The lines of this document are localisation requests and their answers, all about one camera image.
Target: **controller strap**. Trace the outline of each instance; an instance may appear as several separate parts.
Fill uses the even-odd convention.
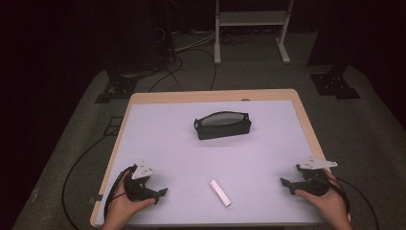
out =
[[[110,202],[114,198],[113,195],[116,192],[119,182],[122,180],[125,172],[127,172],[129,170],[133,170],[133,168],[134,168],[134,166],[131,166],[131,167],[126,168],[124,171],[120,172],[119,176],[117,177],[116,181],[114,182],[113,186],[111,187],[110,193],[108,194],[108,197],[104,204],[104,220],[107,217],[107,212],[108,212],[108,208],[110,207]]]
[[[332,190],[337,192],[337,194],[340,195],[341,198],[343,198],[344,203],[346,204],[347,214],[349,214],[350,213],[350,200],[349,200],[349,197],[347,196],[347,194],[344,193],[344,191],[342,189],[338,188],[336,185],[332,184],[331,182],[328,182],[328,186]]]

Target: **shelf leg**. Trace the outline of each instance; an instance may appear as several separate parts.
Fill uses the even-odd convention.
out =
[[[215,0],[215,43],[214,43],[214,64],[221,63],[220,54],[220,9],[218,0]]]
[[[290,15],[292,13],[293,3],[294,3],[294,0],[289,1],[289,5],[288,5],[287,10],[286,10],[286,15],[284,16],[281,37],[276,39],[277,44],[278,44],[278,49],[279,49],[279,51],[281,53],[282,60],[283,60],[284,64],[289,64],[290,63],[289,55],[287,54],[283,43],[284,43],[284,38],[285,38],[286,32],[287,32],[287,26],[289,25],[289,20],[290,20]]]

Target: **metal shelf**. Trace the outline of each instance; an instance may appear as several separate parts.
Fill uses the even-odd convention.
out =
[[[236,11],[221,12],[219,26],[269,26],[283,25],[286,11]]]

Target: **black controller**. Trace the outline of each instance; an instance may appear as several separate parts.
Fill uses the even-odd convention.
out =
[[[132,174],[134,174],[136,169],[137,165],[131,167],[130,174],[124,179],[124,188],[128,199],[131,201],[136,201],[154,198],[155,204],[157,204],[159,201],[159,197],[164,196],[167,193],[168,188],[160,190],[158,192],[148,189],[146,187],[146,183],[149,180],[150,176],[137,179],[131,178]]]
[[[329,188],[328,176],[323,170],[305,170],[296,165],[299,172],[303,173],[304,182],[292,183],[281,178],[284,187],[289,188],[290,194],[295,195],[295,190],[304,190],[315,196],[324,195]]]

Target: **white controller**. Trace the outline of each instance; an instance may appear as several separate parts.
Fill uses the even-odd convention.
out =
[[[131,179],[139,179],[151,175],[152,169],[143,162],[137,165],[137,169],[135,169],[135,172],[132,174]]]
[[[327,161],[324,159],[317,159],[310,156],[308,161],[300,164],[300,168],[304,170],[319,170],[323,168],[330,168],[338,166],[336,162]]]

